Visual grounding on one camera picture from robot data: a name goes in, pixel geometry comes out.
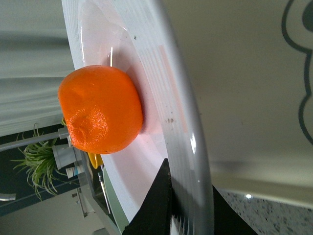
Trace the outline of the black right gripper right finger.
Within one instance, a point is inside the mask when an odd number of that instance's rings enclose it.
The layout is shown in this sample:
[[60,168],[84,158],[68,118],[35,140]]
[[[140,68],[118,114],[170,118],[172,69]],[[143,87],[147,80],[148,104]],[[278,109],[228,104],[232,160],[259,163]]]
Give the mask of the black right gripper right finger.
[[257,233],[236,214],[214,186],[213,197],[215,235],[257,235]]

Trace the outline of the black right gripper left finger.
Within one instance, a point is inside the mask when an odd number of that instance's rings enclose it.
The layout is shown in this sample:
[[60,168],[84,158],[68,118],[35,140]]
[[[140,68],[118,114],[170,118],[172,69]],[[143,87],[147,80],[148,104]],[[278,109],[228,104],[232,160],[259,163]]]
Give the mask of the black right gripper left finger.
[[168,235],[172,218],[172,181],[168,159],[158,173],[125,235]]

